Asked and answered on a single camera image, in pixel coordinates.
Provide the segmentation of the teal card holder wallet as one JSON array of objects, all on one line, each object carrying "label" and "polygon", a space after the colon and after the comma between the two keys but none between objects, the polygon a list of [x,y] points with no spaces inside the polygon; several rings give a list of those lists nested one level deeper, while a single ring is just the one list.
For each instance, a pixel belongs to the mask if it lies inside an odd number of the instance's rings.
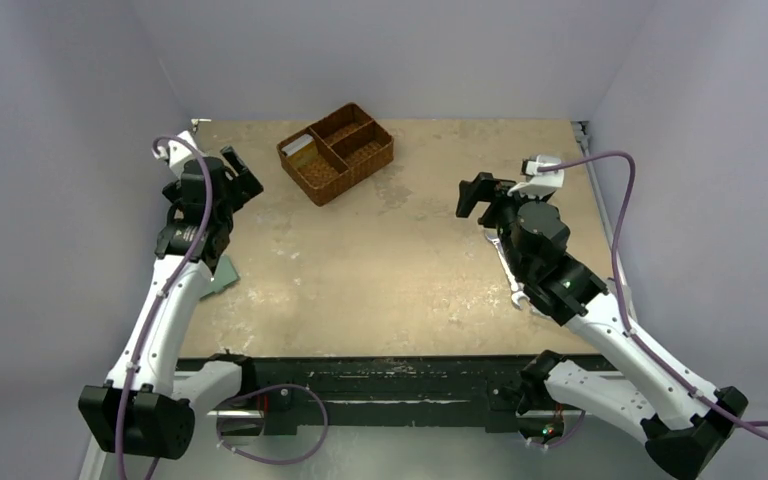
[{"label": "teal card holder wallet", "polygon": [[237,284],[239,280],[239,272],[234,266],[231,257],[229,255],[223,255],[217,263],[216,270],[213,272],[213,276],[205,288],[201,299],[205,300],[212,296],[219,295]]}]

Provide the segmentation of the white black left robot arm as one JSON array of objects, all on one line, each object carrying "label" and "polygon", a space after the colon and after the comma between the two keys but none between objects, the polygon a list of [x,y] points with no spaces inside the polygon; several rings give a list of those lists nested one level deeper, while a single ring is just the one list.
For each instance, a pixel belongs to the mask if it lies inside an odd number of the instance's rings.
[{"label": "white black left robot arm", "polygon": [[203,164],[181,154],[168,163],[178,178],[163,190],[171,206],[144,306],[104,383],[84,387],[78,409],[105,452],[179,459],[215,405],[244,409],[257,399],[242,355],[219,354],[184,380],[175,372],[195,308],[230,243],[233,216],[263,186],[230,146]]}]

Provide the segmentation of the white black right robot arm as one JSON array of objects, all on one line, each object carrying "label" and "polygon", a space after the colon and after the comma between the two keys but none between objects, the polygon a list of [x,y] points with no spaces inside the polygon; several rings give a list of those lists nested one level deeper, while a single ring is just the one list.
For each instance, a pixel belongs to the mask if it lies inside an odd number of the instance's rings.
[{"label": "white black right robot arm", "polygon": [[748,400],[718,388],[654,341],[628,314],[617,289],[567,250],[569,227],[546,197],[479,173],[458,186],[455,214],[488,207],[479,225],[495,233],[497,253],[515,293],[537,312],[583,338],[622,375],[606,379],[546,350],[520,373],[513,390],[525,413],[550,402],[578,407],[643,444],[675,479],[696,479],[731,436]]}]

